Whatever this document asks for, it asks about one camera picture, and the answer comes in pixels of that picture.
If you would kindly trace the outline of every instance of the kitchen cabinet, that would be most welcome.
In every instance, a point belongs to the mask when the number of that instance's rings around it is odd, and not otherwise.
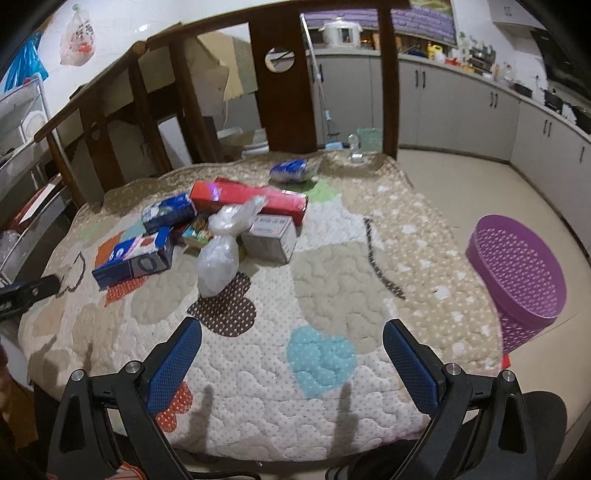
[[[457,88],[462,77],[438,67],[421,65],[418,90],[417,146],[453,148],[456,132]]]
[[[425,148],[452,148],[455,132],[454,96],[460,75],[438,67],[401,61],[400,145]],[[380,88],[372,85],[372,91]],[[374,112],[378,111],[374,96]],[[379,101],[379,114],[382,112]]]
[[[347,143],[358,128],[372,127],[369,57],[319,56],[318,64],[335,129],[340,132],[337,140]]]
[[[398,122],[398,143],[416,146],[418,138],[418,118],[420,114],[421,89],[418,63],[401,61],[398,63],[400,82],[400,120]]]
[[[554,123],[550,139],[554,136]],[[553,160],[556,174],[548,198],[579,237],[583,245],[591,245],[591,143],[567,125],[556,137]]]
[[[369,77],[371,78],[371,105],[372,105],[372,125],[374,128],[384,127],[384,96],[382,94],[382,59],[373,57],[369,59]],[[402,80],[400,81],[400,101],[402,101]]]
[[[488,6],[494,23],[525,25],[545,30],[544,26],[515,0],[488,0]]]
[[[576,131],[522,102],[513,164],[591,246],[591,144]]]
[[[453,149],[509,160],[515,141],[519,100],[470,77],[461,79],[458,92]]]
[[[542,171],[547,128],[548,115],[534,105],[521,102],[511,164],[540,190],[548,183]]]

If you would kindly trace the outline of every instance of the plastic bag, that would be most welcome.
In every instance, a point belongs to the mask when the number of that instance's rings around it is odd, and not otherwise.
[[[31,35],[19,50],[8,69],[4,92],[20,87],[27,78],[31,78],[36,73],[39,73],[43,80],[49,77],[37,53],[40,41],[41,33],[37,32]]]
[[[209,217],[213,238],[197,257],[197,287],[202,297],[214,297],[238,272],[240,259],[236,237],[252,226],[267,198],[256,196],[243,205],[226,205]]]
[[[60,63],[79,67],[95,54],[95,31],[87,10],[81,9],[78,4],[72,10],[74,16],[60,42]]]
[[[269,172],[271,180],[288,183],[301,183],[310,180],[318,173],[322,158],[291,160],[275,165]]]

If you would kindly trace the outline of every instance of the round hole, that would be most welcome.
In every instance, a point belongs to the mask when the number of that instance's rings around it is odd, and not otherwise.
[[[294,61],[294,53],[283,47],[272,48],[265,55],[265,65],[273,73],[287,72],[294,64]]]

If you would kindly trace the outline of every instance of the purple plastic laundry basket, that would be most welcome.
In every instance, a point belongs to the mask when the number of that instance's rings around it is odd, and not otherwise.
[[[502,215],[476,224],[466,256],[486,284],[509,353],[551,325],[566,303],[560,264],[542,239]]]

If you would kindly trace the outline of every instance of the countertop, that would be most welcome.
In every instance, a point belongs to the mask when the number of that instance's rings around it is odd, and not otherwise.
[[[348,47],[315,48],[314,52],[316,53],[316,56],[318,56],[318,57],[343,56],[343,55],[366,56],[366,57],[379,57],[380,56],[379,50],[369,50],[369,49],[364,50],[362,48],[348,48]],[[467,77],[473,78],[473,79],[477,80],[478,82],[484,82],[487,85],[490,85],[491,87],[497,88],[499,90],[504,91],[505,93],[507,93],[509,95],[514,96],[515,98],[517,98],[518,100],[521,100],[522,102],[529,103],[530,105],[533,105],[533,106],[539,108],[547,115],[552,116],[554,119],[558,120],[559,122],[564,123],[565,125],[567,125],[571,129],[573,129],[587,142],[591,142],[591,135],[585,133],[583,130],[581,130],[579,127],[577,127],[574,123],[568,121],[562,115],[554,112],[553,110],[551,110],[548,107],[544,106],[543,104],[537,102],[536,100],[528,98],[524,95],[520,95],[519,93],[515,92],[514,90],[511,90],[510,88],[508,88],[504,85],[501,85],[498,82],[494,82],[493,80],[488,80],[488,79],[482,77],[481,75],[478,75],[476,73],[467,72],[466,70],[463,70],[459,67],[454,67],[453,65],[446,65],[444,63],[439,63],[439,62],[436,62],[433,60],[425,59],[423,57],[417,57],[416,55],[399,54],[398,59],[399,59],[399,61],[422,63],[425,65],[429,65],[430,67],[436,67],[436,68],[449,70],[450,72],[457,73],[459,75],[465,75]]]

